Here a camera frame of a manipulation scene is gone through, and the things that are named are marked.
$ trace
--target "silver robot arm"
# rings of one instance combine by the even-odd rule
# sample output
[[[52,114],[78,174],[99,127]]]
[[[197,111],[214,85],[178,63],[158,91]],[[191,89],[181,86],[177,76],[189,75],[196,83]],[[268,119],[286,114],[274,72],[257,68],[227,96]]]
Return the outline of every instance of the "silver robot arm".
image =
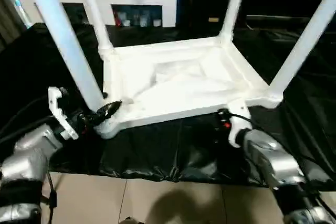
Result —
[[[58,121],[53,129],[43,124],[23,136],[14,146],[13,155],[1,166],[0,223],[40,223],[42,186],[50,158],[72,138],[78,139],[88,128],[94,128],[113,116],[121,102],[101,107],[96,113],[77,109],[71,117],[58,107],[61,90],[51,87],[49,108]],[[56,199],[50,199],[56,206]]]
[[[2,165],[0,223],[39,223],[42,186],[51,156],[62,148],[47,124],[29,132]]]
[[[316,195],[306,190],[307,178],[296,159],[269,133],[253,129],[242,100],[229,103],[218,115],[223,127],[229,130],[231,145],[243,149],[273,192],[285,224],[333,223]]]

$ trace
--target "white plastic pipe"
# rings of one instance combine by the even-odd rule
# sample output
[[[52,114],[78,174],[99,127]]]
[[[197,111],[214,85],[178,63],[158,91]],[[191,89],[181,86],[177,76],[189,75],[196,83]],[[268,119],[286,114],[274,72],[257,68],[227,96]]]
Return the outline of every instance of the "white plastic pipe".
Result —
[[[106,50],[109,51],[113,50],[113,45],[109,39],[106,26],[100,15],[97,0],[86,0],[86,1],[91,10],[93,18],[93,27],[98,40],[98,50],[100,55],[102,56]]]
[[[104,99],[63,7],[59,0],[35,1],[87,106],[97,111]]]
[[[282,96],[284,90],[299,71],[336,12],[336,0],[322,0],[302,35],[294,45],[277,75],[269,86],[269,94]]]
[[[230,0],[225,14],[223,27],[219,33],[223,43],[231,42],[233,38],[233,29],[235,27],[239,7],[242,0]]]

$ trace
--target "red light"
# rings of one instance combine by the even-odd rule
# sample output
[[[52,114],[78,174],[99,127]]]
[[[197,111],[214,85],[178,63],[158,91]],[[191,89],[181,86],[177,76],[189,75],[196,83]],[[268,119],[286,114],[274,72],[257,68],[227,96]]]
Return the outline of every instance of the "red light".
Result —
[[[224,125],[224,127],[226,127],[226,128],[231,128],[231,124],[230,124],[230,123],[224,123],[223,125]]]

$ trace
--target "black plastic sheet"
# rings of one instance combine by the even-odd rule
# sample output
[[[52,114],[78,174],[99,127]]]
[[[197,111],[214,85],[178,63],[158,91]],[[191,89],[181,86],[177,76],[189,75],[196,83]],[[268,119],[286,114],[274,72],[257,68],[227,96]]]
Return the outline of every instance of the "black plastic sheet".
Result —
[[[74,27],[100,87],[102,61],[91,26]],[[150,44],[216,35],[177,28],[108,27],[115,46]],[[299,33],[285,30],[235,31],[234,43],[250,64],[270,82],[292,49]],[[336,128],[336,59],[333,35],[324,36],[274,110],[250,108],[252,118],[272,132],[299,160],[319,190],[334,190]],[[66,87],[83,104],[48,30],[36,24],[1,55],[0,125],[29,101],[47,94],[49,86]],[[32,106],[6,134],[49,115],[47,101]],[[0,160],[15,140],[2,143]],[[59,172],[258,186],[240,149],[227,143],[215,114],[195,116],[123,130],[110,140],[93,132],[69,144],[51,161]]]

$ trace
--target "tile floor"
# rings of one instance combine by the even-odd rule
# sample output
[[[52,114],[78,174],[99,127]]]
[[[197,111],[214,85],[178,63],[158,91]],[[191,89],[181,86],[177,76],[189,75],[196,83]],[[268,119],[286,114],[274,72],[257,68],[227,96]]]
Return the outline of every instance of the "tile floor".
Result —
[[[58,191],[53,224],[118,224],[129,216],[146,224],[282,223],[271,192],[263,188],[60,173],[52,178]],[[335,194],[323,196],[336,206]],[[48,218],[43,206],[42,223]]]

